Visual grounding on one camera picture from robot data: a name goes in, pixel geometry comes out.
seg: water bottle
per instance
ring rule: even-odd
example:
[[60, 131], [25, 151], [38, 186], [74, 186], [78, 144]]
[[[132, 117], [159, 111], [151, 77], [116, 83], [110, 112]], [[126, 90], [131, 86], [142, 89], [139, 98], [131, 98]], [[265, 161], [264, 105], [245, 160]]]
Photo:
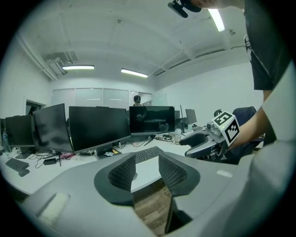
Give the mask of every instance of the water bottle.
[[181, 141], [181, 129], [177, 128], [175, 131], [175, 144], [180, 145], [180, 141]]
[[7, 136], [7, 134], [6, 133], [3, 133], [2, 138], [3, 138], [3, 146], [4, 146], [5, 152], [10, 153], [11, 150], [10, 150], [10, 146], [9, 146], [9, 143], [8, 143], [8, 136]]

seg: computer monitor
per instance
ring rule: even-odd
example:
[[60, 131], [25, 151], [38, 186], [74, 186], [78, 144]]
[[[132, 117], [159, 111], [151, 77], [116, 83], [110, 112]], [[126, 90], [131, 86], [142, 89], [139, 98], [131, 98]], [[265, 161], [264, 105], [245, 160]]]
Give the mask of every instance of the computer monitor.
[[129, 110], [126, 111], [126, 115], [128, 116], [128, 123], [130, 124], [130, 111]]
[[175, 119], [179, 119], [179, 118], [180, 118], [180, 111], [175, 110]]
[[17, 159], [26, 159], [30, 155], [29, 147], [35, 147], [33, 141], [32, 117], [14, 116], [5, 119], [6, 133], [10, 147], [20, 147], [21, 155]]
[[5, 118], [0, 118], [0, 144], [3, 146], [2, 135], [6, 129]]
[[186, 109], [186, 115], [188, 118], [188, 124], [193, 124], [197, 122], [194, 109]]
[[175, 131], [175, 107], [173, 106], [131, 106], [129, 119], [132, 136]]
[[70, 106], [69, 121], [75, 153], [97, 148], [101, 156], [112, 143], [130, 137], [125, 109]]
[[34, 111], [33, 118], [42, 146], [54, 151], [73, 153], [64, 104]]
[[177, 118], [177, 119], [175, 119], [175, 130], [177, 129], [177, 128], [179, 128], [179, 129], [181, 129], [181, 131], [182, 132], [185, 132], [185, 128], [187, 128], [188, 127], [188, 119], [187, 119], [187, 117], [185, 117], [185, 118]]

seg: air vent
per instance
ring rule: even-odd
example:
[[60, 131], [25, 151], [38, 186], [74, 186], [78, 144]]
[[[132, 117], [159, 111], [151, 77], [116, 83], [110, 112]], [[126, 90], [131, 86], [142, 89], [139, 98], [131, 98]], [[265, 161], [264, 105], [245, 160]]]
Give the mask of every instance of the air vent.
[[72, 58], [73, 61], [77, 61], [77, 60], [78, 60], [75, 51], [70, 51], [69, 53], [70, 53], [70, 56], [71, 56], [70, 58]]
[[246, 47], [245, 45], [240, 45], [240, 46], [234, 46], [234, 47], [232, 47], [231, 49], [245, 48], [245, 47]]
[[165, 71], [161, 71], [160, 73], [158, 73], [158, 74], [154, 74], [154, 76], [158, 76], [158, 75], [160, 75], [160, 74], [163, 74]]
[[62, 67], [64, 66], [62, 60], [60, 58], [56, 58], [55, 60], [47, 60], [46, 63], [50, 66], [50, 68], [55, 72], [56, 75], [65, 75], [68, 73]]
[[211, 51], [211, 52], [207, 52], [207, 53], [204, 53], [204, 54], [200, 54], [200, 55], [198, 55], [196, 58], [199, 58], [199, 57], [202, 57], [202, 56], [205, 56], [205, 55], [209, 55], [209, 54], [218, 53], [218, 52], [221, 52], [221, 51], [225, 51], [225, 50], [224, 50], [224, 49], [214, 50], [214, 51]]
[[177, 63], [177, 64], [171, 66], [170, 69], [172, 69], [172, 68], [174, 68], [174, 67], [177, 67], [177, 66], [179, 66], [179, 65], [181, 65], [181, 64], [183, 64], [183, 63], [185, 63], [185, 62], [188, 62], [188, 61], [190, 61], [190, 59], [186, 59], [186, 60], [184, 60], [184, 61], [182, 61], [182, 62], [179, 62], [179, 63]]

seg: paper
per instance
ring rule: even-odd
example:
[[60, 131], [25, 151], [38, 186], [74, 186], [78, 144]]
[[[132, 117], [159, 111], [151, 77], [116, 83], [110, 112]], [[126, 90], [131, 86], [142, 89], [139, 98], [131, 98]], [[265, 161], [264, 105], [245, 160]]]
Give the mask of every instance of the paper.
[[105, 153], [105, 156], [113, 156], [113, 155], [114, 155], [113, 152], [106, 152], [106, 153]]

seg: wooden floor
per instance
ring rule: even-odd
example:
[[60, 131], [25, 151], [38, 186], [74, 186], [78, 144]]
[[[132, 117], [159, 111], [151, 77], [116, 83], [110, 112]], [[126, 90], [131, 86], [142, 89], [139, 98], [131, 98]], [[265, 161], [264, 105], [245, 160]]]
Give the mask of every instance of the wooden floor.
[[156, 235], [165, 234], [171, 193], [162, 180], [134, 193], [135, 212]]

